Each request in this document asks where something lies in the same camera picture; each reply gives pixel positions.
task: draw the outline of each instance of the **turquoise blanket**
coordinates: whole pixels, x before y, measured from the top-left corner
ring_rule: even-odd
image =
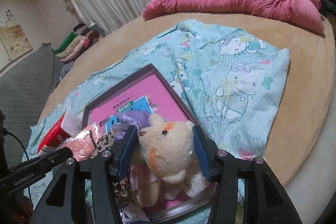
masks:
[[[83,116],[85,106],[108,88],[147,64],[162,73],[220,149],[235,157],[262,156],[286,82],[288,49],[279,50],[242,29],[196,20],[174,28],[134,49],[119,62],[92,74],[31,128],[30,157],[42,137],[65,111]],[[36,205],[51,173],[31,187]],[[244,197],[239,183],[238,202]],[[210,207],[180,223],[206,223]]]

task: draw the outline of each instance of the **silver bolt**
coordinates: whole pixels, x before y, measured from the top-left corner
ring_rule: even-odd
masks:
[[[260,158],[260,157],[256,157],[255,158],[255,162],[258,163],[258,164],[263,164],[264,163],[264,159]]]
[[[217,155],[220,157],[225,157],[227,155],[227,152],[225,150],[218,150]]]
[[[74,158],[68,158],[65,163],[68,164],[68,165],[71,165],[75,162],[75,159]]]
[[[105,150],[105,151],[103,151],[102,153],[101,153],[101,155],[104,157],[104,158],[107,158],[107,157],[109,157],[109,156],[111,156],[111,151],[109,151],[109,150]]]

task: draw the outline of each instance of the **cream plush toy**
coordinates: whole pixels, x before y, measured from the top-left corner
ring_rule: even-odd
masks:
[[[138,154],[137,158],[144,159],[161,183],[152,182],[133,192],[133,201],[146,206],[154,205],[159,195],[173,200],[182,190],[191,198],[201,193],[209,183],[202,176],[194,156],[194,124],[191,121],[166,122],[157,113],[150,115],[149,123],[150,127],[139,132],[141,157]]]

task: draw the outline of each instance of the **pink blanket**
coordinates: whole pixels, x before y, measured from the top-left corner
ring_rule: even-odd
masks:
[[[142,15],[144,19],[153,19],[179,12],[247,13],[322,34],[320,7],[320,0],[152,0]]]

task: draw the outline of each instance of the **green pillow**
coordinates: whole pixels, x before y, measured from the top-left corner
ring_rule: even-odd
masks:
[[[54,54],[58,54],[60,52],[63,52],[67,46],[70,45],[70,43],[72,42],[72,40],[75,39],[75,37],[79,36],[79,34],[76,34],[74,32],[70,33],[68,35],[68,37],[63,41],[63,43],[61,44],[61,46],[57,49],[57,50],[54,50]]]

